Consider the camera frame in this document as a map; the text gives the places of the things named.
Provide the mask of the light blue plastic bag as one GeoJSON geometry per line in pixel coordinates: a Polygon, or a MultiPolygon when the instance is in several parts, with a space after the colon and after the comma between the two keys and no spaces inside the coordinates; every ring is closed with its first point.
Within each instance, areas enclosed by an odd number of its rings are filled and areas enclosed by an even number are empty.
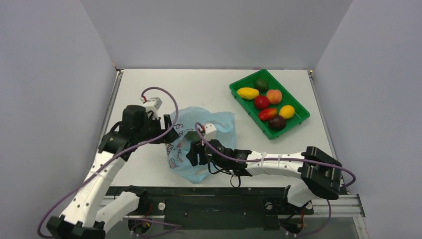
{"type": "Polygon", "coordinates": [[[200,107],[180,109],[174,126],[179,138],[166,145],[167,162],[173,173],[194,184],[211,175],[204,155],[206,144],[195,130],[197,122],[202,126],[213,124],[216,128],[213,137],[224,147],[233,149],[236,146],[234,113],[212,113],[200,107]]]}

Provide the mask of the red orange fake mango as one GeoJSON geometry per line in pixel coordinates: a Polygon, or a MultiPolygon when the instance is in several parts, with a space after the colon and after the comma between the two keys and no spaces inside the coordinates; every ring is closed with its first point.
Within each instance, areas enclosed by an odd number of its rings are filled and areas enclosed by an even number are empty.
{"type": "Polygon", "coordinates": [[[278,114],[278,110],[276,108],[267,108],[262,110],[258,114],[258,118],[260,121],[267,121],[278,114]]]}

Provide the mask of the dark brown fake fruit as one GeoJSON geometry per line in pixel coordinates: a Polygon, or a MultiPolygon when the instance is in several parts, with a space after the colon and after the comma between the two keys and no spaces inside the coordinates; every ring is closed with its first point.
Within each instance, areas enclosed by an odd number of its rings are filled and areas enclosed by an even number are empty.
{"type": "Polygon", "coordinates": [[[270,118],[267,121],[267,124],[268,124],[268,127],[270,129],[278,130],[278,131],[284,129],[287,125],[286,120],[280,115],[276,115],[276,116],[270,118]]]}

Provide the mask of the orange fake peach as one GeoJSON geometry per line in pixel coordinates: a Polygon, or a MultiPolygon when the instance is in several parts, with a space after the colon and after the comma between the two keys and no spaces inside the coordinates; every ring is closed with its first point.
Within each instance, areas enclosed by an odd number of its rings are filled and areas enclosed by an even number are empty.
{"type": "Polygon", "coordinates": [[[279,104],[282,101],[282,92],[277,89],[270,89],[266,93],[266,97],[269,99],[271,105],[279,104]]]}

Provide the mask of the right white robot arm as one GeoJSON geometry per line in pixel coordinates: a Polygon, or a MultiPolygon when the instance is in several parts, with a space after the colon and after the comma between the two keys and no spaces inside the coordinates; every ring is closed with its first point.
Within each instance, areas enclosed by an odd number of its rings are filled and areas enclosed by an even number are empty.
{"type": "Polygon", "coordinates": [[[192,166],[215,165],[235,177],[277,175],[296,178],[281,198],[288,213],[315,198],[337,200],[341,187],[342,164],[314,146],[290,154],[268,154],[247,149],[230,149],[218,140],[192,142],[187,153],[192,166]]]}

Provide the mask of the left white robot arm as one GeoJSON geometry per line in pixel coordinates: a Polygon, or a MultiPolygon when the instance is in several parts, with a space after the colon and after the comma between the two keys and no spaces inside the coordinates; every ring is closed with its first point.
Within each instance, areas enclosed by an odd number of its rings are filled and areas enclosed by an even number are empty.
{"type": "Polygon", "coordinates": [[[82,185],[71,191],[69,205],[59,216],[51,216],[46,227],[50,239],[104,239],[107,232],[131,212],[148,209],[146,193],[128,187],[113,202],[101,208],[117,173],[131,154],[146,144],[169,144],[179,136],[174,126],[178,115],[157,115],[151,104],[129,105],[99,144],[94,162],[82,185]]]}

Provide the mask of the yellow fake mango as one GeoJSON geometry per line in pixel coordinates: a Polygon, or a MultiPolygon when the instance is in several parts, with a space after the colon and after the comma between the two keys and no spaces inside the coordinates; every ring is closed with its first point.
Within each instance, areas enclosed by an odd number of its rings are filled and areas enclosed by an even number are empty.
{"type": "Polygon", "coordinates": [[[260,95],[259,90],[250,87],[243,87],[236,91],[236,93],[245,100],[254,100],[260,95]]]}

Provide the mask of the red fake apple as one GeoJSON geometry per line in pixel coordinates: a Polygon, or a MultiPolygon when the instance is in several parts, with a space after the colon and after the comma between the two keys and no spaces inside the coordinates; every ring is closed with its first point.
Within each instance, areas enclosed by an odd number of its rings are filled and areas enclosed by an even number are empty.
{"type": "Polygon", "coordinates": [[[254,99],[254,107],[257,110],[267,109],[270,105],[269,99],[266,96],[259,95],[254,99]]]}

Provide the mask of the dark green fake avocado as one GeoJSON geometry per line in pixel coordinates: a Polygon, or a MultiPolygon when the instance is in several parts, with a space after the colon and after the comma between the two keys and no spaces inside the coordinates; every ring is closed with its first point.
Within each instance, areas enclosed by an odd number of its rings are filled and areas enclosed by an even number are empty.
{"type": "Polygon", "coordinates": [[[255,79],[253,85],[259,92],[267,92],[269,89],[267,81],[262,78],[255,79]]]}

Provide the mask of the yellow fake lemon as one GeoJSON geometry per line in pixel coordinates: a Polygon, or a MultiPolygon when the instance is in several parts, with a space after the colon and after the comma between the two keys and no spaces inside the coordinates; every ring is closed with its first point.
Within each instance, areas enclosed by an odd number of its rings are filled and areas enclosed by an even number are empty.
{"type": "Polygon", "coordinates": [[[295,108],[292,105],[285,105],[280,108],[279,115],[285,120],[291,119],[296,113],[295,108]]]}

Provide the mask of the green plastic tray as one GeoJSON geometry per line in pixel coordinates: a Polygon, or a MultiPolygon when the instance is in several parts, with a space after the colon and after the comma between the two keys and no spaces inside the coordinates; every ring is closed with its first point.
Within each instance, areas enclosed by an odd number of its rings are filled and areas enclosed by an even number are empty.
{"type": "Polygon", "coordinates": [[[309,111],[266,69],[231,83],[229,89],[269,140],[310,117],[309,111]]]}

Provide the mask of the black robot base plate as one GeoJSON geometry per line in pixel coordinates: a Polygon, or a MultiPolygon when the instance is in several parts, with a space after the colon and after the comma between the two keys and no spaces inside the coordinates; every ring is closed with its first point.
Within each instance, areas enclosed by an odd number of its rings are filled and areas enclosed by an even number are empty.
{"type": "Polygon", "coordinates": [[[278,230],[284,218],[312,215],[311,204],[287,204],[284,188],[139,187],[140,208],[130,216],[148,214],[185,230],[278,230]]]}

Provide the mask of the aluminium frame rail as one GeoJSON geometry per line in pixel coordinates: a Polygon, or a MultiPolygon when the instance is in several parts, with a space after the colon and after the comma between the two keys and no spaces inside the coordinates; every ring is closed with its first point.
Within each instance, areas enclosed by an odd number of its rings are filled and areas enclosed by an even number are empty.
{"type": "MultiPolygon", "coordinates": [[[[187,216],[193,215],[194,210],[201,216],[206,213],[223,214],[242,213],[277,215],[287,217],[293,213],[293,207],[281,202],[280,198],[260,195],[155,195],[148,196],[148,203],[140,209],[129,211],[128,215],[145,215],[152,205],[152,215],[169,216],[172,211],[181,209],[187,216]]],[[[337,200],[313,199],[304,207],[305,215],[328,215],[333,217],[365,217],[364,209],[358,195],[340,195],[337,200]]]]}

